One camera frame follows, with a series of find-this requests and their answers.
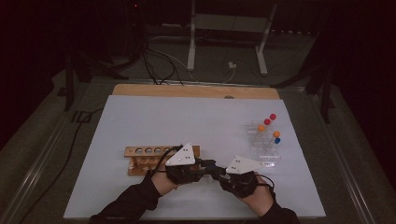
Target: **white tabletop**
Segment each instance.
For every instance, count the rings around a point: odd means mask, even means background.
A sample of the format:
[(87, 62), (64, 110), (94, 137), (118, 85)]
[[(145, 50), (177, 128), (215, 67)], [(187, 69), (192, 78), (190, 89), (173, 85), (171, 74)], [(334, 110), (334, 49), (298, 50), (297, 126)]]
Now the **white tabletop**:
[[(324, 217), (315, 183), (282, 100), (109, 96), (64, 213), (84, 218), (99, 213), (142, 177), (127, 175), (125, 147), (200, 146), (201, 159), (226, 167), (235, 155), (249, 157), (247, 125), (277, 114), (281, 160), (261, 168), (276, 184), (277, 202), (298, 217)], [(244, 219), (256, 217), (217, 181), (204, 176), (160, 199), (142, 219)]]

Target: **orange ball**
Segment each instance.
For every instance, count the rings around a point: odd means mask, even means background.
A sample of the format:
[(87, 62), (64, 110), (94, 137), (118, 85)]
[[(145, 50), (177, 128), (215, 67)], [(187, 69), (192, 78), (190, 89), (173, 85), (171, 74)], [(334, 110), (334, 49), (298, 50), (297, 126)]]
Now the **orange ball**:
[(259, 131), (259, 132), (264, 132), (265, 131), (265, 126), (263, 125), (263, 124), (260, 124), (258, 127), (257, 127), (257, 130)]
[(279, 137), (279, 136), (280, 136), (280, 132), (279, 131), (274, 131), (273, 137)]

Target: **white triangular device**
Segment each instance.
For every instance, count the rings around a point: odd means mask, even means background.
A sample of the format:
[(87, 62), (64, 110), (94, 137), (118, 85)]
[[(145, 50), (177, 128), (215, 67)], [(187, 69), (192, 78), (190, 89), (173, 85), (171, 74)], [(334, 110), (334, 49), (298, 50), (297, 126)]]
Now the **white triangular device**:
[(175, 155), (173, 155), (166, 163), (166, 166), (192, 165), (195, 164), (194, 151), (191, 143), (184, 145)]
[(244, 173), (264, 167), (262, 162), (254, 161), (244, 157), (235, 156), (233, 161), (225, 170), (227, 174), (242, 175)]

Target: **sleeve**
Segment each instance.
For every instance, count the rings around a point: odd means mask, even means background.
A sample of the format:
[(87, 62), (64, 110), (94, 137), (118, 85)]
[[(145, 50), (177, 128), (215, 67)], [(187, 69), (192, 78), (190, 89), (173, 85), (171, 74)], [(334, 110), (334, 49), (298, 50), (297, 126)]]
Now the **sleeve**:
[(265, 224), (300, 224), (295, 212), (282, 208), (276, 202), (264, 216), (260, 217), (260, 220)]
[(116, 201), (106, 206), (102, 212), (90, 218), (90, 224), (134, 224), (146, 210), (157, 207), (161, 194), (151, 181), (151, 172), (147, 172), (142, 183), (132, 185)]

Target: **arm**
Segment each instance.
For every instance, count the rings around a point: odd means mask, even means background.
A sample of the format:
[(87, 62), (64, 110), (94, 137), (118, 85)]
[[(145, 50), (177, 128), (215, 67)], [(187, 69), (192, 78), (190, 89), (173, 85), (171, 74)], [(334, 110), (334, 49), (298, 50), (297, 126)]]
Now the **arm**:
[[(259, 183), (265, 181), (257, 176)], [(239, 198), (245, 203), (265, 224), (299, 224), (296, 214), (288, 208), (282, 208), (276, 203), (276, 196), (266, 186), (258, 186), (253, 194), (246, 198)]]
[(98, 215), (92, 216), (90, 223), (137, 223), (147, 209), (154, 210), (157, 207), (160, 197), (176, 188), (177, 185), (166, 177), (166, 173), (157, 172), (151, 176), (151, 171), (148, 171), (142, 183), (125, 190), (116, 201)]

